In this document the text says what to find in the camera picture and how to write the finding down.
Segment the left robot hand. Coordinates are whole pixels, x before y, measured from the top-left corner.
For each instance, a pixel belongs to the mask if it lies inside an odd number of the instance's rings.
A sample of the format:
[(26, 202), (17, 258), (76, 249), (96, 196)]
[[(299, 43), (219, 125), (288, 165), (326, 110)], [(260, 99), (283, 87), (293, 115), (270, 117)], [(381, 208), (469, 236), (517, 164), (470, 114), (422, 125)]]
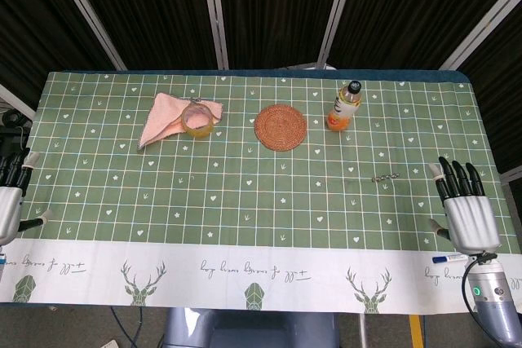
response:
[(52, 211), (30, 220), (21, 219), (21, 208), (32, 172), (40, 157), (29, 148), (1, 157), (1, 246), (10, 244), (19, 232), (39, 227), (52, 218)]

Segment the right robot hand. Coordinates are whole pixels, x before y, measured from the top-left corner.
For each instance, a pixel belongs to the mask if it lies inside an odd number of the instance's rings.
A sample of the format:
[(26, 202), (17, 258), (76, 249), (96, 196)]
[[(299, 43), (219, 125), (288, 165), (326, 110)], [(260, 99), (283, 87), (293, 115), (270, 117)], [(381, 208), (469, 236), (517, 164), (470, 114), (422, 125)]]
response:
[(429, 165), (449, 226), (431, 219), (436, 235), (462, 254), (495, 253), (501, 246), (496, 218), (475, 166), (440, 157)]

